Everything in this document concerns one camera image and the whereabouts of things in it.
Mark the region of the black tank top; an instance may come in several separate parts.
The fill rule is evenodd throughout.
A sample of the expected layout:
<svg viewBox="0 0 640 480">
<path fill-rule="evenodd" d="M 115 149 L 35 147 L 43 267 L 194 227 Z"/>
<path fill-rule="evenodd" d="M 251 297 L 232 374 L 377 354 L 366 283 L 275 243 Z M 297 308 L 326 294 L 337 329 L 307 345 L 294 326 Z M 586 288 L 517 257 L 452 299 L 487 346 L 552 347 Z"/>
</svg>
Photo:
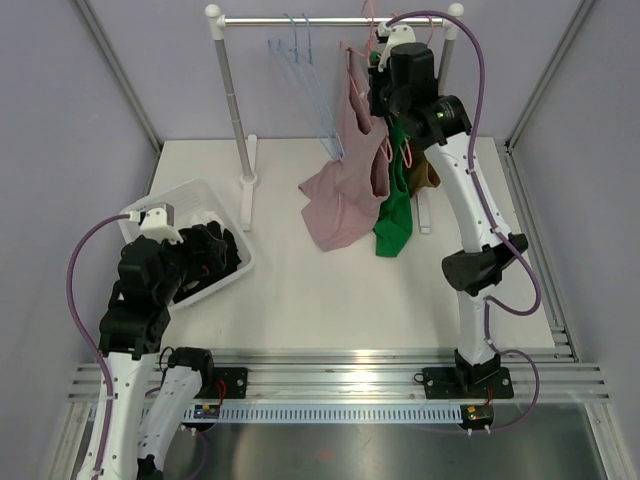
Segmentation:
<svg viewBox="0 0 640 480">
<path fill-rule="evenodd" d="M 241 263 L 233 233 L 212 220 L 179 231 L 192 263 L 176 302 L 189 298 L 235 273 Z"/>
</svg>

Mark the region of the white tank top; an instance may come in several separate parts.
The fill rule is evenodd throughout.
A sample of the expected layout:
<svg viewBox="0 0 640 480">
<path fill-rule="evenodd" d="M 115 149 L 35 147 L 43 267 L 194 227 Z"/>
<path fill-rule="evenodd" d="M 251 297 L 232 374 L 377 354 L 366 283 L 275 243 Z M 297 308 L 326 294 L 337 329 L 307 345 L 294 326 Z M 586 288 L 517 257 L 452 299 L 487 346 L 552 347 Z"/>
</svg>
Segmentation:
<svg viewBox="0 0 640 480">
<path fill-rule="evenodd" d="M 215 222 L 222 228 L 225 227 L 224 222 L 219 217 L 219 215 L 212 210 L 200 210 L 195 212 L 189 217 L 188 226 L 194 227 L 196 225 L 204 225 L 207 226 L 210 223 Z"/>
</svg>

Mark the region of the light blue wire hanger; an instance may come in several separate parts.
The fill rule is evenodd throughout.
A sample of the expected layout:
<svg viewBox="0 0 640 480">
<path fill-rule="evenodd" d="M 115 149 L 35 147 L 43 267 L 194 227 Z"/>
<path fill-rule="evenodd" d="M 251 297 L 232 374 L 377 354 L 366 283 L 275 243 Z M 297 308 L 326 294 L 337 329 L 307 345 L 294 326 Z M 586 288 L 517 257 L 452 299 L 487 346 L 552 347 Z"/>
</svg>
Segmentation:
<svg viewBox="0 0 640 480">
<path fill-rule="evenodd" d="M 278 52 L 285 60 L 302 92 L 309 98 L 314 118 L 310 126 L 316 138 L 332 159 L 341 159 L 344 147 L 314 62 L 310 19 L 306 14 L 302 14 L 307 39 L 306 52 L 302 52 L 299 47 L 296 20 L 288 13 L 285 13 L 284 17 L 291 26 L 293 44 L 289 45 L 283 40 L 278 40 Z"/>
<path fill-rule="evenodd" d="M 344 148 L 314 62 L 310 19 L 307 15 L 302 15 L 306 45 L 300 47 L 298 22 L 288 13 L 283 18 L 291 28 L 293 42 L 287 42 L 282 37 L 277 40 L 269 39 L 269 51 L 290 90 L 290 97 L 313 135 L 332 159 L 340 159 Z"/>
</svg>

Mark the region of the mauve pink tank top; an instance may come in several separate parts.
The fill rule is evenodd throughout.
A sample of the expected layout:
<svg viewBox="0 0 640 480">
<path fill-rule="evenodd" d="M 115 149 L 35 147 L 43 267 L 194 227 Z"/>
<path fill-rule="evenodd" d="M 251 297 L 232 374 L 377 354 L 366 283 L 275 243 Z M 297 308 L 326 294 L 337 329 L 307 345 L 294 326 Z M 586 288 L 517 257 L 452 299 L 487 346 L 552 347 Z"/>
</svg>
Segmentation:
<svg viewBox="0 0 640 480">
<path fill-rule="evenodd" d="M 388 127 L 370 114 L 361 57 L 350 48 L 344 49 L 344 56 L 337 120 L 343 153 L 299 185 L 309 199 L 302 218 L 323 252 L 346 248 L 371 232 L 390 195 Z"/>
</svg>

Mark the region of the green tank top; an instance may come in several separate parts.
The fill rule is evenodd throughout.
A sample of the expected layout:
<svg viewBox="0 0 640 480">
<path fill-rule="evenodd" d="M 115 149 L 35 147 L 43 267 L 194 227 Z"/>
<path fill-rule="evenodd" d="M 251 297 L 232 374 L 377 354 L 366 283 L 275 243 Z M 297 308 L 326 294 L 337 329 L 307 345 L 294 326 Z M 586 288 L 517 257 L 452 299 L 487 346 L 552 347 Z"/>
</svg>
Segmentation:
<svg viewBox="0 0 640 480">
<path fill-rule="evenodd" d="M 408 135 L 396 121 L 389 130 L 393 158 L 388 167 L 389 196 L 381 204 L 374 226 L 375 253 L 379 257 L 394 258 L 402 251 L 413 232 L 412 209 L 407 182 L 404 179 L 404 154 L 407 154 Z"/>
</svg>

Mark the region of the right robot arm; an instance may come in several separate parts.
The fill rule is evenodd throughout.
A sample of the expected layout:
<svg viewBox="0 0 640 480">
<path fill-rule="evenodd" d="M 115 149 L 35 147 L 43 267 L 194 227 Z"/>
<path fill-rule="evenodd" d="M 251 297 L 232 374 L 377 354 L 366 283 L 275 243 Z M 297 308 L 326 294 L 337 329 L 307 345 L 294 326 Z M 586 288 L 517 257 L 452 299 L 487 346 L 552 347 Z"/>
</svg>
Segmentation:
<svg viewBox="0 0 640 480">
<path fill-rule="evenodd" d="M 500 356 L 487 343 L 484 299 L 501 282 L 516 254 L 528 247 L 500 217 L 470 145 L 472 125 L 462 102 L 438 92 L 434 55 L 421 42 L 389 44 L 369 69 L 371 112 L 396 120 L 424 149 L 454 212 L 462 248 L 445 257 L 443 274 L 456 291 L 460 334 L 451 367 L 423 371 L 430 399 L 481 398 L 493 393 L 510 398 L 513 391 Z"/>
</svg>

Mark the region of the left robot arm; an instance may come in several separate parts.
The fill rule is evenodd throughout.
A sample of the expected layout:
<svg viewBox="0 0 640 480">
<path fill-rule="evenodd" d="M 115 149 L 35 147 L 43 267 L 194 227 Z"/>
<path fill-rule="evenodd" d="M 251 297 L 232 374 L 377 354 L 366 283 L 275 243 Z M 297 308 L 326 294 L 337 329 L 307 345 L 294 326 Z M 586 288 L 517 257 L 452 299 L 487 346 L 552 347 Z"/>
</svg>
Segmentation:
<svg viewBox="0 0 640 480">
<path fill-rule="evenodd" d="M 214 389 L 226 393 L 209 351 L 176 347 L 158 396 L 150 410 L 143 409 L 170 304 L 222 279 L 239 263 L 235 238 L 218 220 L 198 221 L 177 234 L 177 242 L 140 235 L 121 251 L 100 338 L 89 343 L 101 386 L 81 479 L 163 478 L 188 404 Z"/>
</svg>

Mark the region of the brown tank top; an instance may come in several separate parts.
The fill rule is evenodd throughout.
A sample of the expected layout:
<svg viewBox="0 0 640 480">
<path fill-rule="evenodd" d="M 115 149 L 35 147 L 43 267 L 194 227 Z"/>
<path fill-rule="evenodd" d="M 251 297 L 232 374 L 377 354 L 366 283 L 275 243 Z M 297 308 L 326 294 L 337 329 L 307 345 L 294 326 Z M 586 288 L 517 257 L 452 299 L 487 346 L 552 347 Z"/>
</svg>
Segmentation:
<svg viewBox="0 0 640 480">
<path fill-rule="evenodd" d="M 405 171 L 408 192 L 415 196 L 423 188 L 438 188 L 440 177 L 423 152 L 413 154 L 412 165 Z"/>
</svg>

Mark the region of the white plastic laundry basket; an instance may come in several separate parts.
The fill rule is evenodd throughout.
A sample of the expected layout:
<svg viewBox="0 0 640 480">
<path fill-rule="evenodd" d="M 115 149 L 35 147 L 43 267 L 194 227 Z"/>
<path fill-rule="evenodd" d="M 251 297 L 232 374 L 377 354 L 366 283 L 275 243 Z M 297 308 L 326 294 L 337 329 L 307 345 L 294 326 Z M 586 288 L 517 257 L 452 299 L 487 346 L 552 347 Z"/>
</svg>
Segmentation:
<svg viewBox="0 0 640 480">
<path fill-rule="evenodd" d="M 254 267 L 253 248 L 217 190 L 195 178 L 125 207 L 124 240 L 143 235 L 184 257 L 187 273 L 170 308 L 191 306 L 228 287 Z"/>
</svg>

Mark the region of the metal clothes rack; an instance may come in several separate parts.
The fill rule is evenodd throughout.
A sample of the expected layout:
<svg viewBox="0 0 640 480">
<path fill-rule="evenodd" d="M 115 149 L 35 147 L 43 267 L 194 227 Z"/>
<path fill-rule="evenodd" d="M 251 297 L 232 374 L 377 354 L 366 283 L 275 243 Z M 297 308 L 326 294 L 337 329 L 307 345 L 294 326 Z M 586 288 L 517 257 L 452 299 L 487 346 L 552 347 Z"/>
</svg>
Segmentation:
<svg viewBox="0 0 640 480">
<path fill-rule="evenodd" d="M 426 16 L 420 16 L 413 12 L 407 15 L 404 22 L 409 26 L 435 25 L 445 30 L 445 40 L 441 52 L 439 67 L 439 79 L 446 82 L 455 40 L 458 37 L 461 17 L 464 14 L 464 6 L 453 3 L 447 12 L 435 11 Z M 233 84 L 231 66 L 225 44 L 225 30 L 229 26 L 236 27 L 276 27 L 303 25 L 308 29 L 313 27 L 368 27 L 374 33 L 381 32 L 384 37 L 391 35 L 388 27 L 393 20 L 391 17 L 377 17 L 373 14 L 361 17 L 228 17 L 216 4 L 209 4 L 205 8 L 211 37 L 213 39 L 220 73 L 225 89 L 226 100 L 231 118 L 234 138 L 240 158 L 242 174 L 240 176 L 241 203 L 240 203 L 240 227 L 248 232 L 253 223 L 254 191 L 257 188 L 258 176 L 255 171 L 257 158 L 258 137 L 254 134 L 246 135 L 242 125 L 240 110 Z"/>
</svg>

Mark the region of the aluminium mounting rail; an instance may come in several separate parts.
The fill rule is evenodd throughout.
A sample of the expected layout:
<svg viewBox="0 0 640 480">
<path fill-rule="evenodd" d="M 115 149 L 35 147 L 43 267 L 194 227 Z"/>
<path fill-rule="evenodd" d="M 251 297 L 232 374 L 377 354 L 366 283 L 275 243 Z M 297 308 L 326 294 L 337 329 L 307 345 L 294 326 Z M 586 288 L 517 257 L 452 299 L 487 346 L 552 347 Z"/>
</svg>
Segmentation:
<svg viewBox="0 0 640 480">
<path fill-rule="evenodd" d="M 223 423 L 455 423 L 465 404 L 606 403 L 598 365 L 570 346 L 508 354 L 490 389 L 454 386 L 443 349 L 260 351 L 214 349 Z"/>
</svg>

